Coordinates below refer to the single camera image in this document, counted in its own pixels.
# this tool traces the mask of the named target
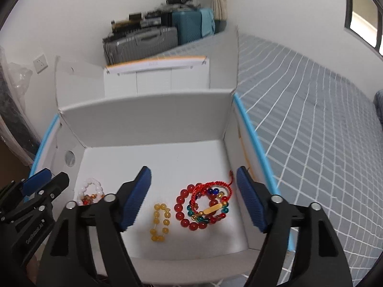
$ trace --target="gray suitcase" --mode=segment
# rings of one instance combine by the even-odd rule
[[[105,58],[109,65],[154,56],[178,46],[177,28],[152,27],[141,29],[117,40],[104,42]]]

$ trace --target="pink bead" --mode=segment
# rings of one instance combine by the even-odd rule
[[[203,223],[203,222],[200,222],[200,223],[198,224],[198,227],[199,227],[201,230],[206,229],[207,226],[208,226],[208,225],[207,225],[206,223]]]
[[[187,187],[187,190],[189,191],[189,193],[193,193],[194,188],[195,188],[194,184],[189,184]]]
[[[178,204],[183,204],[185,203],[185,198],[182,196],[177,196],[176,201]]]
[[[189,196],[189,191],[187,191],[186,189],[182,189],[181,192],[180,192],[180,195],[184,198],[188,197]]]
[[[189,224],[190,224],[189,219],[182,219],[181,226],[183,226],[184,228],[187,228]]]
[[[174,210],[176,212],[181,212],[183,210],[183,206],[181,204],[177,203],[177,204],[174,205]]]
[[[196,229],[198,229],[198,223],[197,222],[192,222],[191,224],[189,224],[189,229],[191,231],[195,231]]]
[[[183,220],[185,218],[185,214],[183,212],[177,212],[175,214],[175,218],[179,221]]]
[[[209,206],[210,207],[212,207],[212,206],[214,206],[214,205],[217,205],[218,204],[218,201],[217,200],[211,200],[210,202],[209,202]]]

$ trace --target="bracelet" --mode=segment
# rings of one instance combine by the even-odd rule
[[[88,187],[94,184],[96,186],[96,193],[92,195],[84,195]],[[84,186],[80,189],[77,195],[77,204],[81,205],[90,205],[93,203],[98,203],[105,196],[104,191],[102,190],[101,184],[94,178],[88,178]]]
[[[156,205],[154,205],[154,209],[155,209],[154,219],[153,219],[154,227],[153,227],[153,229],[150,229],[150,234],[152,235],[152,241],[163,242],[165,240],[164,235],[157,235],[157,230],[156,230],[157,225],[160,223],[160,219],[159,219],[160,212],[159,212],[159,210],[162,209],[165,211],[165,213],[164,213],[165,220],[163,221],[163,225],[165,227],[162,228],[162,233],[168,234],[169,233],[168,226],[170,225],[170,221],[168,219],[171,217],[170,208],[167,208],[166,204],[161,204],[161,205],[156,204]]]
[[[181,221],[181,226],[184,228],[189,227],[191,231],[195,231],[198,228],[203,230],[206,229],[209,223],[215,224],[217,221],[220,221],[226,217],[226,214],[229,212],[229,202],[228,200],[232,196],[232,189],[230,185],[233,183],[233,172],[230,171],[231,181],[230,183],[225,183],[223,181],[214,181],[207,182],[205,184],[197,183],[195,186],[189,184],[186,189],[182,189],[180,195],[176,199],[176,205],[174,205],[174,210],[176,211],[176,219]],[[225,196],[223,191],[220,191],[218,188],[212,189],[213,186],[224,187],[228,194]],[[185,214],[182,212],[183,206],[185,203],[185,198],[191,194],[191,200],[189,205],[186,207],[188,210],[188,216],[191,217],[194,221],[190,222],[189,219],[185,218]],[[195,202],[196,199],[206,195],[209,199],[209,208],[206,208],[203,211],[198,210],[198,204]],[[221,209],[221,213],[217,216],[214,216],[217,210]]]

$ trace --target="wall socket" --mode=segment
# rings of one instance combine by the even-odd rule
[[[34,67],[36,68],[37,74],[39,74],[42,70],[48,68],[47,59],[45,55],[42,54],[39,58],[33,61]]]

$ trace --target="white wall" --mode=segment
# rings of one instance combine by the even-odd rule
[[[370,99],[383,89],[383,60],[344,29],[346,0],[228,0],[242,32],[288,46],[349,78]]]
[[[26,93],[26,115],[42,137],[57,112],[54,95],[56,55],[105,65],[102,38],[111,20],[148,11],[165,0],[19,0],[0,31],[8,62],[34,71]],[[40,75],[33,60],[45,53],[49,68]]]

